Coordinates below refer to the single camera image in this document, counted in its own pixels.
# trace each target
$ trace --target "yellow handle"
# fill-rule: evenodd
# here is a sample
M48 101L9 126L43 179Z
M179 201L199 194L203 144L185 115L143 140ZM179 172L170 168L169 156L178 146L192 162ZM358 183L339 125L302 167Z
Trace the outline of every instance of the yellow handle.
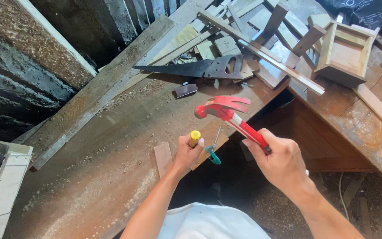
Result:
M191 148L194 148L198 144L198 140L200 139L201 134L197 130L193 130L191 131L190 136L189 145Z

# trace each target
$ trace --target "saw blade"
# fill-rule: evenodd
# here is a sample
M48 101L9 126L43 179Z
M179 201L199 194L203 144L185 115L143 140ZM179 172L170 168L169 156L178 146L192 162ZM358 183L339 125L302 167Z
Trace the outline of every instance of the saw blade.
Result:
M133 68L188 77L203 77L204 72L212 63L213 60L206 59L168 66L134 66Z

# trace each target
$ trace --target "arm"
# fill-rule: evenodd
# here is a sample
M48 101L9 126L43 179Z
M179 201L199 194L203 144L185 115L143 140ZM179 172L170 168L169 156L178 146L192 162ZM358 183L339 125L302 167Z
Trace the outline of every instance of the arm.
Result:
M272 149L266 156L249 139L243 143L256 159L265 177L279 188L303 214L315 239L363 239L362 235L316 189L306 175L306 166L296 142L278 138L263 128L259 131Z
M133 214L121 239L157 238L179 180L190 171L189 167L197 162L204 148L204 139L201 138L198 145L191 148L188 145L189 138L189 134L179 137L173 164Z

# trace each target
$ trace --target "hand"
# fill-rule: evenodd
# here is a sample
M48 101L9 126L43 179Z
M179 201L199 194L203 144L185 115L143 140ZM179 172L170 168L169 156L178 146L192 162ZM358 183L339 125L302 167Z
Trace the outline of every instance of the hand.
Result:
M197 162L201 151L204 149L203 138L200 138L198 144L194 148L190 147L189 140L190 134L178 138L178 149L173 164L181 172L188 172L187 170L189 167Z
M306 175L306 166L300 148L291 139L278 138L269 130L258 131L272 154L265 155L260 145L250 139L242 142L248 147L265 177L292 201L299 200L302 190L312 188L313 182Z

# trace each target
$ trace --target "dirt floor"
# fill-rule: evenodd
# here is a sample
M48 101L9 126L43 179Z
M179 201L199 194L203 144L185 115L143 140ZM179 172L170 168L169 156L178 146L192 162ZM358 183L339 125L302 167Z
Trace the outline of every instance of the dirt floor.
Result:
M206 160L182 179L169 209L192 202L222 204L248 214L273 239L313 238L299 209L265 179L254 160L246 161L239 144L242 139L241 135L235 133L217 151L222 160L221 165ZM340 174L312 172L311 178L317 181L324 197L345 215L338 191ZM344 173L343 193L353 177L357 178L358 173ZM368 202L373 238L382 238L381 174L368 174L348 208L351 223L364 233L360 197L365 197Z

